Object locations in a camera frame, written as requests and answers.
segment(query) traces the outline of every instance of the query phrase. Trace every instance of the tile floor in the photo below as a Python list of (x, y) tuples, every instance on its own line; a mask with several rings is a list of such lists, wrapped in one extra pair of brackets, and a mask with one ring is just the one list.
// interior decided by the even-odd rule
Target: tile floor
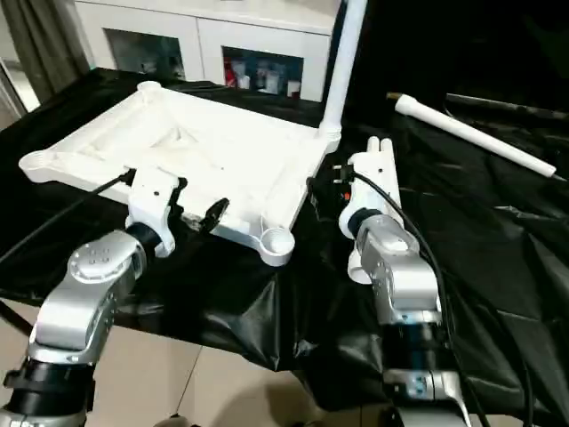
[[(8, 303), (35, 320), (36, 308)], [(4, 377), (21, 362), (27, 339), (1, 321), (0, 339)], [(360, 425), (359, 408), (326, 413), (288, 372), (271, 372), (233, 353), (122, 327), (112, 330), (95, 378), (95, 408), (87, 427), (152, 427), (177, 408), (202, 427), (291, 427), (315, 420), (323, 427)], [(0, 402), (9, 396), (0, 389)], [(364, 407), (362, 425), (377, 427), (378, 411)], [(491, 422), (493, 427), (521, 426), (505, 416), (491, 417)]]

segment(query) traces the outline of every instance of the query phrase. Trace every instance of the white plastic rod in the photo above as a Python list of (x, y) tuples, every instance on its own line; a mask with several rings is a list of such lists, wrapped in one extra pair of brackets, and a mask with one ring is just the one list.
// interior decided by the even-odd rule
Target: white plastic rod
[(341, 132), (341, 115), (348, 94), (349, 78), (352, 75), (359, 34), (364, 22), (367, 0), (348, 0), (348, 9), (341, 31), (340, 44), (334, 63), (330, 92), (320, 124), (321, 133)]
[(555, 166), (534, 157), (521, 149), (512, 147), (504, 141), (500, 141), (487, 133), (480, 132), (474, 127), (465, 125), (464, 123), (451, 118), (435, 109), (431, 109), (421, 104), (412, 96), (401, 95), (396, 103), (395, 110), (406, 116), (415, 117), (425, 123), (438, 127), (448, 133), (452, 133), (463, 140), (471, 142), (478, 147), (492, 151), (511, 160), (518, 165), (527, 167), (543, 176), (551, 177), (555, 171)]

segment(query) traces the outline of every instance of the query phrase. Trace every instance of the black connector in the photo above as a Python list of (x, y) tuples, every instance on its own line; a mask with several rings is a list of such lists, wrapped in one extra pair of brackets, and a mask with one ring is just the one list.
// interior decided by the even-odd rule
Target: black connector
[(339, 171), (339, 178), (333, 181), (334, 184), (351, 184), (354, 180), (354, 166), (353, 165), (335, 165), (334, 171)]

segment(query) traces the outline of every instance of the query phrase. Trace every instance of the table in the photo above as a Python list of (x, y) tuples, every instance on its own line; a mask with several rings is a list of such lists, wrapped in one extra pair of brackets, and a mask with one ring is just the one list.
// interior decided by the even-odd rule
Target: table
[[(29, 182), (17, 166), (20, 157), (51, 146), (146, 78), (96, 69), (0, 133), (0, 253), (81, 194), (57, 182)], [(314, 102), (207, 82), (161, 83), (304, 125), (317, 125), (322, 116)], [(479, 125), (569, 176), (565, 140), (489, 123)], [(485, 410), (522, 416), (524, 396), (516, 374), (521, 354), (533, 378), (535, 422), (567, 423), (565, 184), (404, 117), (393, 117), (384, 129), (347, 124), (340, 149), (324, 161), (314, 197), (301, 209), (293, 228), (295, 252), (286, 267), (270, 268), (248, 248), (179, 227), (177, 251), (140, 281), (117, 323), (234, 351), (269, 369), (292, 370), (327, 410), (384, 400), (373, 293), (347, 277), (352, 244), (336, 223), (341, 190), (330, 184), (330, 166), (364, 149), (369, 133), (389, 134), (395, 142), (403, 207), (442, 264), (455, 347)], [(126, 206), (100, 197), (78, 209), (0, 265), (0, 297), (41, 304), (61, 279), (69, 253), (122, 227), (125, 216)], [(514, 354), (481, 298), (499, 310), (520, 354)]]

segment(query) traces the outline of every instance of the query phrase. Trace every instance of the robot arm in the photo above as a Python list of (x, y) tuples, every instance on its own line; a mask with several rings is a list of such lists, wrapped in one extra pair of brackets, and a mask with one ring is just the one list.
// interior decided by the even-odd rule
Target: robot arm
[(180, 214), (176, 202), (184, 186), (185, 180), (168, 173), (139, 170), (126, 230), (112, 231), (71, 254), (64, 279), (39, 311), (22, 367), (4, 380), (13, 392), (0, 409), (0, 427), (85, 424), (94, 398), (93, 372), (117, 305), (155, 257), (174, 250), (168, 219)]
[(391, 141), (370, 139), (368, 150), (349, 160), (341, 181), (352, 181), (350, 202), (340, 217), (344, 235), (355, 239), (348, 272), (371, 284), (382, 329), (383, 383), (397, 406), (388, 426), (470, 427), (443, 328), (437, 276), (420, 254), (417, 238), (363, 175), (399, 205)]

